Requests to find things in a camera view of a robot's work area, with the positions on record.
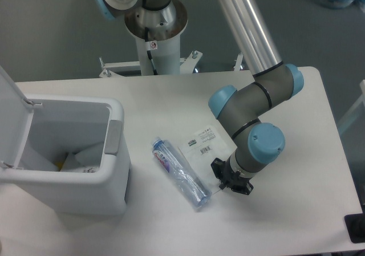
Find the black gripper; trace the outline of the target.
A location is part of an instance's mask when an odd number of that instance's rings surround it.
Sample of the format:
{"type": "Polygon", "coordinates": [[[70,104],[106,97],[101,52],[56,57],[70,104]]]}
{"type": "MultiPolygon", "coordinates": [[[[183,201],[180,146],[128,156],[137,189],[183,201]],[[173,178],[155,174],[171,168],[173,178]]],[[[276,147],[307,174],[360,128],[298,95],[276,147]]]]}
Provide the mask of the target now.
{"type": "Polygon", "coordinates": [[[233,192],[244,195],[249,195],[254,189],[254,186],[249,182],[250,179],[241,177],[239,171],[234,172],[228,161],[215,158],[210,166],[215,177],[222,181],[219,184],[220,189],[229,188],[233,192]]]}

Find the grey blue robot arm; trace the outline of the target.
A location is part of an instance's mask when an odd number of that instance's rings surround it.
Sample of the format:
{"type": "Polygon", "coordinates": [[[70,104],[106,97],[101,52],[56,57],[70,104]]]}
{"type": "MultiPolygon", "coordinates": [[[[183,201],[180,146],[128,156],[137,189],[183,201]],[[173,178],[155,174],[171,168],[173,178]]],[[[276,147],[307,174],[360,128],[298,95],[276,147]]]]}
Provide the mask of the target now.
{"type": "MultiPolygon", "coordinates": [[[[102,15],[124,15],[135,38],[142,75],[181,74],[180,35],[188,22],[179,0],[95,0],[102,15]]],[[[273,162],[285,147],[282,131],[260,116],[301,91],[304,78],[292,64],[284,64],[254,0],[218,0],[232,34],[243,53],[253,82],[238,90],[225,86],[208,106],[236,145],[223,161],[212,164],[220,188],[248,195],[250,180],[273,162]]]]}

